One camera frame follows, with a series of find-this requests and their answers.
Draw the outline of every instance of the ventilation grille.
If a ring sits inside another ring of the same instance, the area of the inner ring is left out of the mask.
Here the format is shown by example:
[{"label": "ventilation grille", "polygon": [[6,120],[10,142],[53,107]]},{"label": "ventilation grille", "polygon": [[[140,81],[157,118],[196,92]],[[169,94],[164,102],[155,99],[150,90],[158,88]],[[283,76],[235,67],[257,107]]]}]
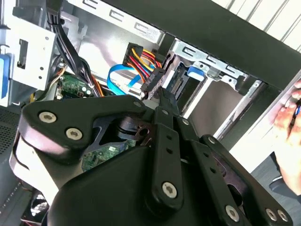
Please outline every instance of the ventilation grille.
[{"label": "ventilation grille", "polygon": [[10,112],[9,108],[0,108],[0,155],[14,142],[18,121],[18,114]]},{"label": "ventilation grille", "polygon": [[18,121],[18,114],[0,108],[0,123],[7,123],[10,124],[13,128],[16,128]]}]

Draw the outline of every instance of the blue plastic tab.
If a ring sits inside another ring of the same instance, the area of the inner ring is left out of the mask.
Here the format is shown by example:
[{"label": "blue plastic tab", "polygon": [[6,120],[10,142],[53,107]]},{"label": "blue plastic tab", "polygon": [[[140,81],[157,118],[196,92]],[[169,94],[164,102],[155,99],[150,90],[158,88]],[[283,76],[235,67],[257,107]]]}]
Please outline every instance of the blue plastic tab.
[{"label": "blue plastic tab", "polygon": [[189,67],[187,75],[199,81],[205,79],[205,72],[193,66]]},{"label": "blue plastic tab", "polygon": [[8,94],[8,80],[9,80],[9,65],[10,57],[7,55],[0,55],[0,97],[3,99]]}]

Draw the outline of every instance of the finger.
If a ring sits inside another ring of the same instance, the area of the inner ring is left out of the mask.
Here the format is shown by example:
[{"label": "finger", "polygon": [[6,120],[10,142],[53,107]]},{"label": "finger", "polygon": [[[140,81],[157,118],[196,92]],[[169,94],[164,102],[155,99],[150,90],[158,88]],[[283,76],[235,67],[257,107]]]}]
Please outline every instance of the finger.
[{"label": "finger", "polygon": [[301,80],[299,80],[299,81],[297,81],[297,82],[295,83],[295,87],[298,88],[298,89],[301,88]]},{"label": "finger", "polygon": [[296,98],[296,99],[300,99],[301,98],[301,90],[297,90],[297,91],[293,92],[292,97]]},{"label": "finger", "polygon": [[293,117],[295,105],[291,104],[288,108],[281,108],[274,122],[274,134],[280,142],[285,142],[289,136],[290,123]]},{"label": "finger", "polygon": [[286,110],[285,107],[282,107],[282,108],[280,109],[280,111],[278,112],[278,114],[277,114],[277,116],[276,116],[276,118],[275,118],[274,125],[277,126],[277,125],[279,124],[279,121],[281,120],[282,115],[283,115],[283,113],[285,112],[285,110]]},{"label": "finger", "polygon": [[296,107],[297,105],[295,103],[291,103],[289,107],[276,118],[275,126],[278,129],[289,129]]},{"label": "finger", "polygon": [[301,114],[298,114],[291,133],[287,139],[287,142],[291,145],[301,144]]}]

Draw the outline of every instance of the black wire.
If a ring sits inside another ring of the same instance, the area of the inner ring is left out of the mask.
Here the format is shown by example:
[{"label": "black wire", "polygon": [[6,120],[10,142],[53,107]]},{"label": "black wire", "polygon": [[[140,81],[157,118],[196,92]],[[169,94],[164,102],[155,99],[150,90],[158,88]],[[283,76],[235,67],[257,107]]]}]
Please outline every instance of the black wire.
[{"label": "black wire", "polygon": [[94,92],[96,97],[100,97],[101,94],[99,90],[95,87],[95,82],[92,79],[91,69],[88,62],[79,57],[74,46],[71,44],[67,35],[65,34],[62,23],[61,23],[61,13],[59,12],[57,16],[47,13],[48,24],[54,33],[57,34],[56,44],[58,50],[63,58],[64,62],[68,67],[74,72],[74,74],[84,83],[86,83]]}]

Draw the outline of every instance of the yellow wire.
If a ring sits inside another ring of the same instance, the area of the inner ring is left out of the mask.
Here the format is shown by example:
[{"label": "yellow wire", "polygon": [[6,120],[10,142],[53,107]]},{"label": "yellow wire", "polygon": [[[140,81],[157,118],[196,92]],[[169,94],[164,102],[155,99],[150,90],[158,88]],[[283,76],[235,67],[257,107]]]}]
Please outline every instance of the yellow wire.
[{"label": "yellow wire", "polygon": [[152,52],[148,51],[147,49],[144,49],[143,51],[150,54],[150,55],[152,55],[154,58],[156,58],[155,55]]},{"label": "yellow wire", "polygon": [[143,60],[136,54],[136,51],[134,50],[134,48],[132,48],[132,52],[133,52],[134,56],[141,62],[141,64],[143,64],[144,67],[149,69],[151,72],[154,70],[154,69],[150,68],[145,62],[143,62]]},{"label": "yellow wire", "polygon": [[138,71],[137,68],[136,68],[134,65],[132,65],[131,63],[127,63],[127,65],[129,65],[129,66],[131,66],[132,68],[134,68],[135,71],[139,74],[139,76],[140,76],[142,82],[145,83],[145,79],[144,79],[144,77],[142,76],[141,72]]},{"label": "yellow wire", "polygon": [[141,58],[147,60],[148,62],[150,62],[156,68],[155,64],[150,59],[146,58],[145,56],[142,56]]},{"label": "yellow wire", "polygon": [[33,93],[30,95],[30,103],[34,101]]}]

